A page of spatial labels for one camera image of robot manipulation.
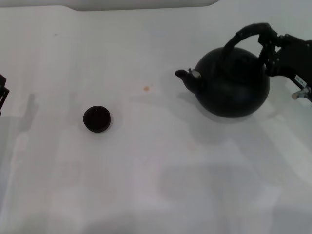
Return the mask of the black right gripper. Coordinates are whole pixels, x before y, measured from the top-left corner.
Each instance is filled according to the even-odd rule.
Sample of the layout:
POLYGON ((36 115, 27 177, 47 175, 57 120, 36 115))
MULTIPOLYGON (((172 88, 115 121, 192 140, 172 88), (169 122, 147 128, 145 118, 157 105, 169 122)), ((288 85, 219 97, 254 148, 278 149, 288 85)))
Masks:
POLYGON ((271 26, 260 26, 258 42, 263 46, 258 57, 259 64, 265 66, 266 75, 289 78, 298 87, 312 86, 312 41, 291 35, 279 36, 271 26))

